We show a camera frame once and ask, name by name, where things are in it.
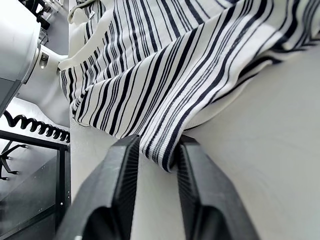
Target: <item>coiled cable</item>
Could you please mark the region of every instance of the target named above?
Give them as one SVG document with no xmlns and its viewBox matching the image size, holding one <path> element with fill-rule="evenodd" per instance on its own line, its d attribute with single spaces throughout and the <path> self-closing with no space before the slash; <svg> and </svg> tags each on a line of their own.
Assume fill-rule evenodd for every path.
<svg viewBox="0 0 320 240">
<path fill-rule="evenodd" d="M 46 132 L 46 137 L 51 137 L 53 135 L 54 139 L 59 138 L 60 141 L 66 141 L 67 143 L 70 143 L 70 132 L 66 130 L 60 129 L 56 126 L 52 126 L 51 124 L 44 123 L 43 121 L 37 121 L 34 118 L 27 118 L 24 115 L 18 115 L 13 118 L 7 110 L 4 111 L 3 115 L 5 116 L 8 125 L 11 128 L 15 127 L 21 120 L 21 129 L 26 129 L 28 124 L 31 123 L 30 132 L 35 132 L 38 126 L 40 126 L 38 132 L 39 135 L 42 135 Z"/>
</svg>

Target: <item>metal rack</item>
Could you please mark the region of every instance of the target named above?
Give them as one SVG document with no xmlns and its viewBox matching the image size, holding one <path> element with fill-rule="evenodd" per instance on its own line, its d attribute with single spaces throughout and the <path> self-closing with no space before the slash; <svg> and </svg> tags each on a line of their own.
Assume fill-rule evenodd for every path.
<svg viewBox="0 0 320 240">
<path fill-rule="evenodd" d="M 29 136 L 19 135 L 7 131 L 0 130 L 0 139 L 19 142 L 28 146 L 38 146 L 57 151 L 56 155 L 56 182 L 55 182 L 55 204 L 47 209 L 44 209 L 39 214 L 31 219 L 22 222 L 18 226 L 0 236 L 0 240 L 5 240 L 13 235 L 16 235 L 48 216 L 55 215 L 55 229 L 58 229 L 66 210 L 71 205 L 71 165 L 70 153 L 68 145 L 55 143 L 51 141 L 41 140 Z"/>
</svg>

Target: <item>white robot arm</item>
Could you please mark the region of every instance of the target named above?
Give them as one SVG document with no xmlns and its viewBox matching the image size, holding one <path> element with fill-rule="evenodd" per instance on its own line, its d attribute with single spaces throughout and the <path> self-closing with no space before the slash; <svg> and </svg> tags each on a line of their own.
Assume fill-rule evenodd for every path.
<svg viewBox="0 0 320 240">
<path fill-rule="evenodd" d="M 18 0 L 5 1 L 0 8 L 0 116 L 16 96 L 69 127 L 69 104 L 58 80 L 58 64 L 67 56 L 38 44 L 40 27 Z"/>
</svg>

